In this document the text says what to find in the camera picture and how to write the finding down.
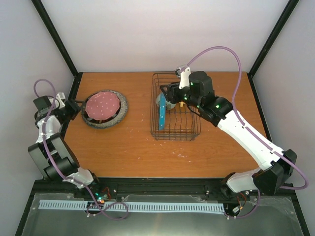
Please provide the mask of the light green bowl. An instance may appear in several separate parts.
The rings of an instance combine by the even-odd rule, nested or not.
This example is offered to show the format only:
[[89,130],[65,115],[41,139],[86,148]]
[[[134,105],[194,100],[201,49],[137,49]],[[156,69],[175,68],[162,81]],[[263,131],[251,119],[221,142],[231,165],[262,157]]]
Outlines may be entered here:
[[[168,101],[166,101],[166,110],[171,110],[173,108],[175,108],[175,104],[172,104]],[[156,98],[156,105],[159,107],[160,106],[160,95]]]

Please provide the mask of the teal dotted plate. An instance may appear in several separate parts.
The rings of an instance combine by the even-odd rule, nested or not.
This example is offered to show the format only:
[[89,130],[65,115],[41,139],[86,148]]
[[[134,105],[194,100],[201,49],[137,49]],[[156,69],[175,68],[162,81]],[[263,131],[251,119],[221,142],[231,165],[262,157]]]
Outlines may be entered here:
[[159,130],[163,130],[165,127],[166,116],[166,99],[163,93],[159,95]]

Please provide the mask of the pink dotted plate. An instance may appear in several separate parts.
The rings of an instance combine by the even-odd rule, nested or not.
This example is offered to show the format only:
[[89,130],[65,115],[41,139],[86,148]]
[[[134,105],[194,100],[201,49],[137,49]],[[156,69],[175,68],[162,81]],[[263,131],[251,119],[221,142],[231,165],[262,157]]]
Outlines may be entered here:
[[107,120],[120,108],[120,100],[116,94],[110,91],[98,92],[92,95],[87,103],[85,111],[89,118],[94,120]]

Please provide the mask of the grey speckled plate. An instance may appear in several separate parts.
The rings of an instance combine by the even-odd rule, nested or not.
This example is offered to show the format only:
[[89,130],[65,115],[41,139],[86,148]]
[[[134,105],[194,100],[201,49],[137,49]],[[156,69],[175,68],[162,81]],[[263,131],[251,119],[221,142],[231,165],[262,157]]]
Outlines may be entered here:
[[120,93],[117,92],[115,90],[101,90],[101,91],[97,91],[95,93],[93,93],[92,95],[95,95],[98,92],[104,92],[104,91],[110,91],[113,92],[114,94],[116,94],[120,100],[120,108],[118,109],[118,111],[116,112],[116,114],[114,114],[111,118],[107,119],[107,120],[94,120],[92,118],[89,118],[85,108],[86,108],[86,103],[82,103],[81,106],[81,117],[84,121],[85,124],[87,124],[88,126],[95,128],[95,129],[107,129],[107,128],[111,128],[115,125],[117,125],[118,123],[120,123],[121,121],[123,121],[123,119],[125,118],[127,112],[128,112],[128,102],[126,97]]

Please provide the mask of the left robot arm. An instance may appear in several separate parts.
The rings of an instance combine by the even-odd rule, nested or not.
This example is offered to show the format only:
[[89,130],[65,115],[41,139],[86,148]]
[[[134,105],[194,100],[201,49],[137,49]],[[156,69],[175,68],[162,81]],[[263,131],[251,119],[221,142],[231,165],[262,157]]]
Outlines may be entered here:
[[50,181],[63,181],[74,184],[92,198],[102,194],[99,179],[90,170],[83,169],[64,141],[61,126],[76,118],[80,107],[74,100],[66,100],[64,93],[55,97],[42,96],[33,101],[37,108],[34,114],[38,128],[38,138],[28,153],[40,170],[43,178]]

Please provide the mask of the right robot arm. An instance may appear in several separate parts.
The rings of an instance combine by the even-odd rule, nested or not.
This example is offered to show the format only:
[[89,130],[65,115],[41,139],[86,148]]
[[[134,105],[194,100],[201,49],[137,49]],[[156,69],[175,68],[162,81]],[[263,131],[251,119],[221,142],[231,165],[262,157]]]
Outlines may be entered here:
[[166,101],[176,104],[184,102],[188,108],[197,109],[196,114],[232,137],[246,150],[258,168],[231,173],[225,178],[222,192],[239,193],[246,190],[259,190],[273,196],[293,173],[297,154],[283,150],[254,129],[226,98],[216,96],[212,79],[204,71],[183,75],[179,82],[161,85]]

